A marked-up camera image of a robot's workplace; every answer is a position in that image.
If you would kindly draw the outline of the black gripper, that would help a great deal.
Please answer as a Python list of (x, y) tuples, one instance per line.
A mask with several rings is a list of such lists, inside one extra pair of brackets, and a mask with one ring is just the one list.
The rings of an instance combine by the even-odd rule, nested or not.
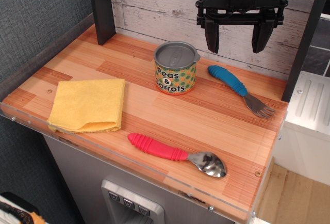
[(283, 24), (287, 0), (198, 0), (196, 23), (204, 27), (208, 49), (219, 51), (219, 25), (254, 25), (252, 48), (263, 51), (274, 27)]

